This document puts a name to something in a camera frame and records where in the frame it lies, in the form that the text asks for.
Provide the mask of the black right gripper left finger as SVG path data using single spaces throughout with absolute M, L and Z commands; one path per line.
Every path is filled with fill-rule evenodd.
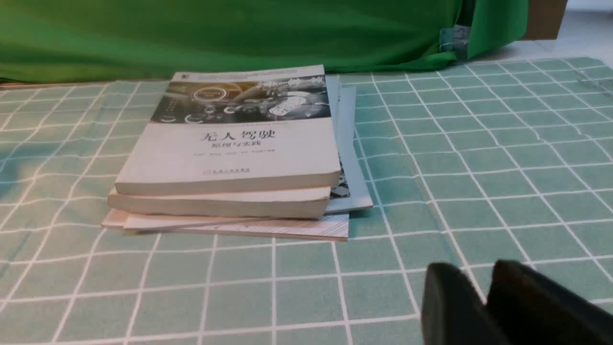
M 429 264 L 423 288 L 425 345 L 509 345 L 473 284 L 456 266 Z

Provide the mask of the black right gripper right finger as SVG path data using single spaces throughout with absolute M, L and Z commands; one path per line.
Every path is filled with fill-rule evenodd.
M 514 345 L 610 345 L 613 317 L 517 261 L 492 271 L 488 312 Z

